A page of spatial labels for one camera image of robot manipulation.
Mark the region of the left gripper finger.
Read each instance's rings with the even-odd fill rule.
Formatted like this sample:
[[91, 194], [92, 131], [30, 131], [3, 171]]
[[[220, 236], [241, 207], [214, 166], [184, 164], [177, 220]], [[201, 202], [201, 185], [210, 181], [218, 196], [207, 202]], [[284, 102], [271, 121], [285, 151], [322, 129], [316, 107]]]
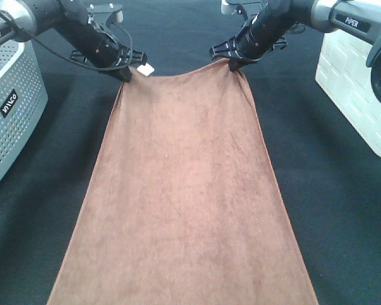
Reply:
[[132, 76], [130, 68], [122, 65], [111, 67], [109, 75], [124, 83], [129, 83]]

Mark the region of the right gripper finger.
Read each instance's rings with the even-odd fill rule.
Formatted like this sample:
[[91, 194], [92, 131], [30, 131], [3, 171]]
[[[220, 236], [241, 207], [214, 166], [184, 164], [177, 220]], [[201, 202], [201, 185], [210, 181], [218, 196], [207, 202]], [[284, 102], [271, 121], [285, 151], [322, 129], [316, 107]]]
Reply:
[[237, 60], [235, 58], [231, 58], [228, 62], [228, 66], [231, 72], [237, 71], [238, 69], [248, 65], [247, 62], [244, 62], [242, 60]]

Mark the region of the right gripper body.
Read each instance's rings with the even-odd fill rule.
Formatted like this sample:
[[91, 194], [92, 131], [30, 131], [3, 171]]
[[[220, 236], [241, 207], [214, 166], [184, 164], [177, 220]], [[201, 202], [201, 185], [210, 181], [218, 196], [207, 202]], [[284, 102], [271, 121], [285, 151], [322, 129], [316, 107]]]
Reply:
[[254, 18], [245, 21], [235, 36], [212, 46], [211, 57], [258, 62], [262, 57], [285, 49], [288, 43], [284, 35], [296, 24], [291, 17], [291, 5], [291, 1], [269, 1]]

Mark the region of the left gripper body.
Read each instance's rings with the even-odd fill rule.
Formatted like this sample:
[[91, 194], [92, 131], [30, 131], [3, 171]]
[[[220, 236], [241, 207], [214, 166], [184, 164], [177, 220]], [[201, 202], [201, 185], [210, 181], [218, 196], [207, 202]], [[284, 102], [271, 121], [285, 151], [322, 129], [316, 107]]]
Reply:
[[84, 68], [109, 71], [117, 65], [145, 65], [147, 55], [133, 49], [132, 37], [125, 46], [111, 31], [111, 25], [122, 30], [119, 24], [98, 24], [90, 18], [88, 9], [64, 9], [55, 30], [75, 47], [69, 59]]

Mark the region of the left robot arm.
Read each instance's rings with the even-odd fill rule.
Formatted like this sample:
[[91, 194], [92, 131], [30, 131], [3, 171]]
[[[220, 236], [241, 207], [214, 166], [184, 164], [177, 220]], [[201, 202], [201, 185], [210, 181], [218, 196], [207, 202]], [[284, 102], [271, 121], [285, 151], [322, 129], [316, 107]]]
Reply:
[[[0, 1], [0, 46], [10, 40], [33, 40], [73, 65], [128, 83], [130, 66], [146, 65], [147, 55], [134, 50], [132, 44], [125, 46], [111, 31], [123, 18], [122, 5], [107, 1]], [[69, 57], [38, 40], [38, 35], [50, 29], [74, 47]]]

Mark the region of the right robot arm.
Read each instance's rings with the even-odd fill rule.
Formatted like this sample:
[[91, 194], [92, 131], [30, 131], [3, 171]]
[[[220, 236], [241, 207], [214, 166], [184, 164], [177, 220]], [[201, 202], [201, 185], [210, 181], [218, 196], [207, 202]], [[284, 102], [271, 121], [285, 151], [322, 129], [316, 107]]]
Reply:
[[255, 15], [243, 4], [231, 4], [244, 24], [230, 39], [210, 48], [213, 59], [229, 59], [231, 71], [255, 64], [286, 47], [284, 35], [302, 24], [322, 33], [340, 29], [368, 44], [366, 66], [371, 68], [371, 87], [381, 103], [381, 1], [267, 1]]

